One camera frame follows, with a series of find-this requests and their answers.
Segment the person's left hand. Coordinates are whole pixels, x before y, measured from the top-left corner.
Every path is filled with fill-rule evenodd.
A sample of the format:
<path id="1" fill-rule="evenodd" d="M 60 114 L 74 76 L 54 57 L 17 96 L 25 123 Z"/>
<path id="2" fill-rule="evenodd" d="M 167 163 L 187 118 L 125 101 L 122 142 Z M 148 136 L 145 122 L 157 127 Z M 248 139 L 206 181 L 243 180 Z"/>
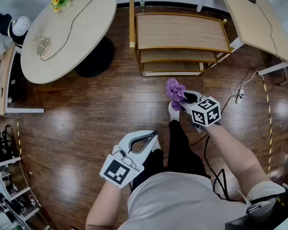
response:
<path id="1" fill-rule="evenodd" d="M 136 169 L 137 167 L 136 160 L 134 160 L 132 157 L 125 156 L 123 157 L 122 162 L 133 169 Z"/>

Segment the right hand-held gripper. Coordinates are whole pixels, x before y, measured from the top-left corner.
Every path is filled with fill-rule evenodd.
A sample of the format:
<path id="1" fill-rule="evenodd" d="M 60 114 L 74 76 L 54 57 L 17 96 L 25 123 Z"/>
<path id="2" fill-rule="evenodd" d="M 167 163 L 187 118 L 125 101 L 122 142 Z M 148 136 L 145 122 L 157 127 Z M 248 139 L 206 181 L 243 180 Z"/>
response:
<path id="1" fill-rule="evenodd" d="M 184 96 L 185 101 L 198 101 L 197 103 L 180 102 L 181 111 L 190 115 L 189 121 L 198 133 L 212 124 L 220 125 L 220 104 L 216 99 L 188 90 L 184 91 Z"/>

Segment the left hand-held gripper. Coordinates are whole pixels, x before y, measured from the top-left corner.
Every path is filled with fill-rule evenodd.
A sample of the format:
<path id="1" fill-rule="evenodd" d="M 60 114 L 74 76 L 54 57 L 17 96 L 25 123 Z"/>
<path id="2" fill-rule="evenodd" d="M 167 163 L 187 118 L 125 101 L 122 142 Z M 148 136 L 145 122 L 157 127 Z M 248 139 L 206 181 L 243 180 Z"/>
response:
<path id="1" fill-rule="evenodd" d="M 141 140 L 148 139 L 139 151 L 133 151 L 132 146 Z M 100 176 L 118 188 L 123 188 L 134 180 L 143 170 L 144 163 L 153 148 L 160 149 L 158 135 L 152 130 L 139 130 L 128 133 L 115 145 L 112 154 L 109 154 L 100 171 Z M 136 169 L 122 162 L 123 157 L 128 156 L 136 160 Z"/>

